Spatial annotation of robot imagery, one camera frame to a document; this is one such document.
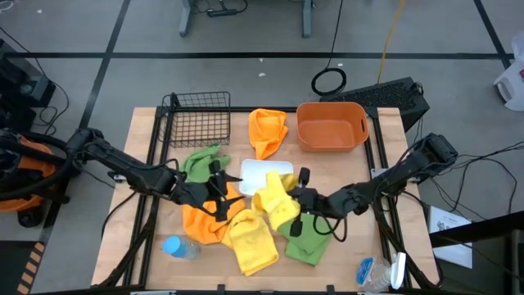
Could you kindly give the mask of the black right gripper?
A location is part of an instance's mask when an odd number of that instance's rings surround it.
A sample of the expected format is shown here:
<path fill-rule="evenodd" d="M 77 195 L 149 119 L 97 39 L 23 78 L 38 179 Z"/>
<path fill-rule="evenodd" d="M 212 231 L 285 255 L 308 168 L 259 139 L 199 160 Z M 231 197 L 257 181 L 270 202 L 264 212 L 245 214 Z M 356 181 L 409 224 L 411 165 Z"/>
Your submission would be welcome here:
<path fill-rule="evenodd" d="M 307 188 L 309 177 L 310 177 L 310 170 L 308 168 L 302 167 L 298 175 L 298 185 L 294 187 L 291 191 L 288 192 L 291 198 L 294 201 L 298 202 L 300 206 L 299 215 L 291 223 L 290 235 L 292 237 L 299 237 L 302 233 L 302 229 L 303 229 L 303 222 L 301 220 L 302 213 L 306 213 L 314 217 L 312 221 L 312 226 L 316 234 L 320 234 L 320 235 L 328 234 L 327 231 L 324 231 L 324 232 L 320 231 L 317 226 L 317 222 L 319 218 L 322 218 L 324 220 L 326 220 L 326 218 L 325 218 L 325 215 L 321 212 L 323 208 L 322 208 L 321 198 L 317 190 L 314 188 Z"/>

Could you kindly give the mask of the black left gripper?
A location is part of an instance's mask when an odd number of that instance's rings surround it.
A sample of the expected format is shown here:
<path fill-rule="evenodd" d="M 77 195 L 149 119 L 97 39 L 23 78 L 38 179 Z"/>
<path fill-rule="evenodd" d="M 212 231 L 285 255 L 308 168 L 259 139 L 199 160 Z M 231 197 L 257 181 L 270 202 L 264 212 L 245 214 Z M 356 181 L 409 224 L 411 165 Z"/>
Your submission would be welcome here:
<path fill-rule="evenodd" d="M 241 182 L 242 179 L 231 176 L 221 169 L 218 160 L 209 164 L 210 177 L 205 183 L 184 183 L 178 186 L 178 200 L 190 207 L 213 216 L 216 221 L 226 221 L 229 207 L 245 197 L 226 198 L 228 182 Z"/>

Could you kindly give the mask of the yellow microfiber towel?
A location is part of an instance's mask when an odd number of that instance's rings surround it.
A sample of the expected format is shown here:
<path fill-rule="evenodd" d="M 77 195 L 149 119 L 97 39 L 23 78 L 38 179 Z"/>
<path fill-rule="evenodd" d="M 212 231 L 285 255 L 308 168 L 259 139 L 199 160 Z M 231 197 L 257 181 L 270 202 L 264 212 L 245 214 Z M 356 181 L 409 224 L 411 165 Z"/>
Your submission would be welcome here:
<path fill-rule="evenodd" d="M 222 244 L 234 251 L 239 269 L 245 276 L 271 266 L 279 258 L 269 227 L 251 209 L 242 210 L 232 218 Z"/>
<path fill-rule="evenodd" d="M 295 219 L 300 214 L 300 204 L 289 192 L 298 186 L 294 174 L 280 175 L 276 170 L 266 174 L 266 186 L 258 189 L 251 199 L 251 208 L 259 215 L 266 214 L 273 230 Z"/>

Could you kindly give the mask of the green microfiber towel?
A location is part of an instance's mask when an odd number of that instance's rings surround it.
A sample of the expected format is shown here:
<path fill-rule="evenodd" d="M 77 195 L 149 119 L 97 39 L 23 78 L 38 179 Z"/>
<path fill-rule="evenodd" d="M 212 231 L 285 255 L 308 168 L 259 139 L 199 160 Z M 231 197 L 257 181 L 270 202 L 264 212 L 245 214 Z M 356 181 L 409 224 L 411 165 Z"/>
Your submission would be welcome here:
<path fill-rule="evenodd" d="M 218 161 L 225 169 L 231 158 L 229 155 L 219 155 L 221 145 L 212 144 L 192 153 L 182 164 L 181 171 L 187 174 L 186 181 L 190 183 L 205 183 L 211 176 L 210 164 Z"/>
<path fill-rule="evenodd" d="M 278 227 L 278 232 L 287 239 L 285 253 L 292 259 L 317 266 L 332 236 L 321 235 L 314 230 L 314 215 L 302 213 L 300 220 L 302 229 L 298 237 L 291 236 L 292 220 Z"/>

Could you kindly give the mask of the orange microfiber towel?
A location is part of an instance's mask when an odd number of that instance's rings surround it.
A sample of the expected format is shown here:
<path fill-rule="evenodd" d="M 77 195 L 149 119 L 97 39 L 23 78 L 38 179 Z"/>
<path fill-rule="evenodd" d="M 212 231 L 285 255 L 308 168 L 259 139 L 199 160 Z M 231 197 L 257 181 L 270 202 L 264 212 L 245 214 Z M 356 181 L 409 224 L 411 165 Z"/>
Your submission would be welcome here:
<path fill-rule="evenodd" d="M 282 145 L 288 128 L 285 126 L 287 113 L 258 108 L 248 116 L 250 145 L 255 149 L 255 159 L 264 160 L 272 156 Z"/>
<path fill-rule="evenodd" d="M 183 205 L 183 231 L 190 239 L 201 244 L 221 243 L 232 218 L 245 209 L 243 199 L 236 201 L 229 207 L 226 221 L 218 222 L 204 211 Z"/>

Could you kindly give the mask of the white plastic basket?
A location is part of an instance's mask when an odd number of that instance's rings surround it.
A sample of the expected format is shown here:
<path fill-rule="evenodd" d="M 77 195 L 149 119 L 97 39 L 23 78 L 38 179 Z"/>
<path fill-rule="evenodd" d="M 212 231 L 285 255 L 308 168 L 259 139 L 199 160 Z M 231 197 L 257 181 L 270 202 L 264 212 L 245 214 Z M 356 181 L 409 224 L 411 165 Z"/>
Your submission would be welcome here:
<path fill-rule="evenodd" d="M 240 193 L 252 197 L 258 189 L 266 186 L 266 174 L 270 171 L 277 171 L 280 175 L 285 175 L 292 174 L 294 168 L 288 161 L 245 159 L 241 164 Z"/>

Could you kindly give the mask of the blue-capped plastic bottle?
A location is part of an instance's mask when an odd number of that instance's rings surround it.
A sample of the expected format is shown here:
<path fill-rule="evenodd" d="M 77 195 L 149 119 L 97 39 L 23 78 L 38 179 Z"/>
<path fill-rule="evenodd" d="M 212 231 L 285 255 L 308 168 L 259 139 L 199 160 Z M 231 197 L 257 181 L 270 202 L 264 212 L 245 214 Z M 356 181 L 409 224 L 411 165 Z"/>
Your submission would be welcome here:
<path fill-rule="evenodd" d="M 162 245 L 165 253 L 183 259 L 194 259 L 200 254 L 200 247 L 191 239 L 183 236 L 170 236 Z"/>

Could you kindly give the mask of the clear bottle with blue label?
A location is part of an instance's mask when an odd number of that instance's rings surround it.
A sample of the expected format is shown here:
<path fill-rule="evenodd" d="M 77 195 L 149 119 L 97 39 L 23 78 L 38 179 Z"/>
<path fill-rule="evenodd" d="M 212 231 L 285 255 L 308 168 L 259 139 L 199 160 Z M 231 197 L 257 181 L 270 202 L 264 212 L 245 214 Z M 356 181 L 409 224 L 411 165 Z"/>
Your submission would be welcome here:
<path fill-rule="evenodd" d="M 391 263 L 382 257 L 366 257 L 359 264 L 355 280 L 367 293 L 384 292 L 391 286 Z"/>

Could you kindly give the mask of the black computer tower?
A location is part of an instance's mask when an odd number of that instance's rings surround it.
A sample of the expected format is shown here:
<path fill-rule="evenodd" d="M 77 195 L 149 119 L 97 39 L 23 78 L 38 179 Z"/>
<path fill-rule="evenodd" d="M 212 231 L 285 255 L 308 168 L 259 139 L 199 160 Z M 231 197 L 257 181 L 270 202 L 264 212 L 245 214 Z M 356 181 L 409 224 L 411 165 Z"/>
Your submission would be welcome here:
<path fill-rule="evenodd" d="M 373 117 L 378 108 L 397 108 L 408 132 L 430 109 L 423 94 L 422 85 L 406 77 L 322 97 L 320 102 L 356 102 Z"/>

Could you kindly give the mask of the white paper sheet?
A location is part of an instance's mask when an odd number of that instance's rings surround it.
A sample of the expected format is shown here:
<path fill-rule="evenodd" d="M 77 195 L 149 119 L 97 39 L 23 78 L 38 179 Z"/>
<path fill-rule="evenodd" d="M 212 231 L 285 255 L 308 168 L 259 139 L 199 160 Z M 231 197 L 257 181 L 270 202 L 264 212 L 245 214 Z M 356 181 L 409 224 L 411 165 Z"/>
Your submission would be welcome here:
<path fill-rule="evenodd" d="M 471 223 L 470 220 L 462 216 L 434 206 L 429 207 L 427 225 L 430 234 L 463 225 L 470 225 Z M 433 252 L 438 259 L 471 269 L 473 267 L 471 246 L 471 243 L 467 243 L 465 246 L 455 244 L 445 247 L 434 247 Z"/>

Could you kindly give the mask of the black metal beam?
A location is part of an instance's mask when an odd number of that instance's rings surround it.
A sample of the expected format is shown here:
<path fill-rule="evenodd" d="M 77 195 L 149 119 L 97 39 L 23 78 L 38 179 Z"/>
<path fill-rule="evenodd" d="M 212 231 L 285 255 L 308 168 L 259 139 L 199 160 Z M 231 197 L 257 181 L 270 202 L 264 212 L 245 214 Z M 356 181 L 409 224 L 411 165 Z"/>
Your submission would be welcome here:
<path fill-rule="evenodd" d="M 447 247 L 502 237 L 517 229 L 524 230 L 524 211 L 438 231 L 429 238 L 433 247 Z"/>

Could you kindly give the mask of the orange shop vacuum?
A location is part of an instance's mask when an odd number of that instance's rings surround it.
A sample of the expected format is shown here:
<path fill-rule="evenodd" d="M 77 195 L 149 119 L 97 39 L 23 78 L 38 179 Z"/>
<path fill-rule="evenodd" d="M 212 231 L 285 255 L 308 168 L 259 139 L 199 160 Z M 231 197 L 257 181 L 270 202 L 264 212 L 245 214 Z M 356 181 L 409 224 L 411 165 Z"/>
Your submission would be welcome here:
<path fill-rule="evenodd" d="M 69 202 L 62 185 L 72 160 L 52 150 L 65 147 L 44 134 L 0 129 L 0 213 L 15 212 L 21 226 L 32 228 L 42 222 L 47 200 Z"/>

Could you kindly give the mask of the white plastic container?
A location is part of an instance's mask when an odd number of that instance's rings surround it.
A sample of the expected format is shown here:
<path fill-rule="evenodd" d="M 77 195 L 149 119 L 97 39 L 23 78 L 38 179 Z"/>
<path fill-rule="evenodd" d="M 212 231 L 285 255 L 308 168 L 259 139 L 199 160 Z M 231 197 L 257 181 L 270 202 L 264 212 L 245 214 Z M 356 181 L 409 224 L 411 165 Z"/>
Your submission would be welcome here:
<path fill-rule="evenodd" d="M 494 86 L 511 111 L 524 111 L 524 30 L 512 39 L 514 63 L 495 81 Z"/>

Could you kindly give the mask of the black equipment case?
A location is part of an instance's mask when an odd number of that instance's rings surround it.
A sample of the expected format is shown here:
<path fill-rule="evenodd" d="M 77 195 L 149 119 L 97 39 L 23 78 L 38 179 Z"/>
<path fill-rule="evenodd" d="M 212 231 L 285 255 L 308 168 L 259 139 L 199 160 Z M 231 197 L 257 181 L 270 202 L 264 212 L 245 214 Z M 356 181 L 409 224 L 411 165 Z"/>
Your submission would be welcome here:
<path fill-rule="evenodd" d="M 16 51 L 0 39 L 0 129 L 30 130 L 34 108 L 48 106 L 56 85 L 25 59 L 10 59 Z"/>

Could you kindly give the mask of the gray desk frame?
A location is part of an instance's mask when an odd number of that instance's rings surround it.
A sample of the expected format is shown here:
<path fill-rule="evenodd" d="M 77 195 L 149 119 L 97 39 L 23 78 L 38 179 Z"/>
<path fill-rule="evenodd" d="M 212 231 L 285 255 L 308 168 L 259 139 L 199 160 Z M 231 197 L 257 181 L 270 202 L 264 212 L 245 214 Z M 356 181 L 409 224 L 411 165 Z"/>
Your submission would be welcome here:
<path fill-rule="evenodd" d="M 214 9 L 210 5 L 210 0 L 181 0 L 183 8 L 181 10 L 180 22 L 178 26 L 178 33 L 181 37 L 186 37 L 189 32 L 189 26 L 191 23 L 192 16 L 198 14 L 206 14 L 208 10 L 225 10 L 230 9 L 225 5 L 224 0 L 217 0 L 220 5 L 220 9 Z M 248 0 L 240 0 L 243 3 L 243 7 L 237 10 L 238 14 L 243 13 L 248 7 Z M 302 24 L 302 37 L 308 39 L 312 35 L 312 10 L 316 7 L 314 0 L 287 0 L 291 3 L 299 3 L 301 5 L 301 24 Z"/>

